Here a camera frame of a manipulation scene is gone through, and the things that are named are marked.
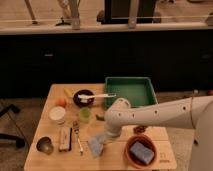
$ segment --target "wooden table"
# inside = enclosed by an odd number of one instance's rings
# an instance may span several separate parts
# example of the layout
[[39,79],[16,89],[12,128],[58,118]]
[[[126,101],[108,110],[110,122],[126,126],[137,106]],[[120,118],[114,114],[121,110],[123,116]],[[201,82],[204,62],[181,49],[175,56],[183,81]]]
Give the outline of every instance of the wooden table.
[[[92,116],[88,124],[80,122],[80,139],[84,149],[83,156],[79,153],[78,143],[75,134],[72,135],[72,151],[59,152],[59,133],[60,125],[52,123],[48,114],[58,98],[67,99],[66,122],[64,125],[72,126],[72,122],[77,118],[79,108],[69,99],[64,88],[75,93],[81,89],[90,89],[93,93],[103,93],[104,84],[54,84],[51,86],[48,98],[46,100],[38,128],[35,133],[30,151],[24,166],[29,171],[62,171],[62,170],[136,170],[130,166],[124,156],[124,147],[128,138],[130,138],[133,126],[123,128],[122,134],[113,143],[104,147],[101,157],[93,158],[88,147],[87,141],[91,136],[95,136],[104,131],[104,122],[96,120],[96,114],[104,113],[103,99],[95,99],[91,107]],[[149,136],[157,148],[157,160],[148,170],[158,169],[175,169],[176,161],[171,144],[168,139],[166,129],[163,127],[148,127],[145,134]],[[48,136],[51,138],[54,146],[54,152],[46,155],[37,151],[36,143],[41,137]]]

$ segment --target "green plastic tray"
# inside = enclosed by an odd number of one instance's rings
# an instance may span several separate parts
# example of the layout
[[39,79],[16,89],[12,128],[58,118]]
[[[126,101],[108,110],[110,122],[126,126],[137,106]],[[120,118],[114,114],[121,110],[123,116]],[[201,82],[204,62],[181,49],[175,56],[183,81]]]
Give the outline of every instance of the green plastic tray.
[[105,98],[105,106],[110,107],[117,98],[126,98],[132,107],[157,103],[152,83],[148,77],[106,77],[106,93],[116,93],[115,98]]

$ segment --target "black chair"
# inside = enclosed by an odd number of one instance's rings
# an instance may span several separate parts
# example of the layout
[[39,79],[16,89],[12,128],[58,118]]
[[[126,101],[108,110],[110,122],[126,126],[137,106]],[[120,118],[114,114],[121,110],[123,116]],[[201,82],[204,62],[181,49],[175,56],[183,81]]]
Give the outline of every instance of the black chair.
[[[20,109],[18,107],[16,107],[15,105],[11,104],[11,105],[5,107],[3,110],[0,111],[0,117],[3,116],[4,114],[6,114],[10,109],[14,113],[19,113],[20,112]],[[6,140],[14,140],[14,141],[16,141],[16,147],[17,148],[21,148],[21,147],[25,146],[24,139],[20,138],[18,136],[0,133],[0,139],[6,139]]]

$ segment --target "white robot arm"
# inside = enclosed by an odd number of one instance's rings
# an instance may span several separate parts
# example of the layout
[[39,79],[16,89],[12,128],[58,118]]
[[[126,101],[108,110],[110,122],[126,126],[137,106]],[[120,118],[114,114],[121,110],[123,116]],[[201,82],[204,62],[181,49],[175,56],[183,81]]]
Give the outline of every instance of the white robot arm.
[[131,108],[119,98],[105,113],[108,137],[118,137],[122,126],[165,126],[195,129],[190,171],[213,170],[213,96],[191,97]]

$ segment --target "dark cabinet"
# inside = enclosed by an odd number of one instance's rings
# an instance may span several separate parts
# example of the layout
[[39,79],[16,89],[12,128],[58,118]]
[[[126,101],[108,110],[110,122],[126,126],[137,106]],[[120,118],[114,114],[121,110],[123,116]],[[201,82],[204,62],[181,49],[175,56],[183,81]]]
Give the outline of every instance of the dark cabinet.
[[0,36],[0,97],[46,96],[53,83],[150,77],[156,91],[213,88],[213,30]]

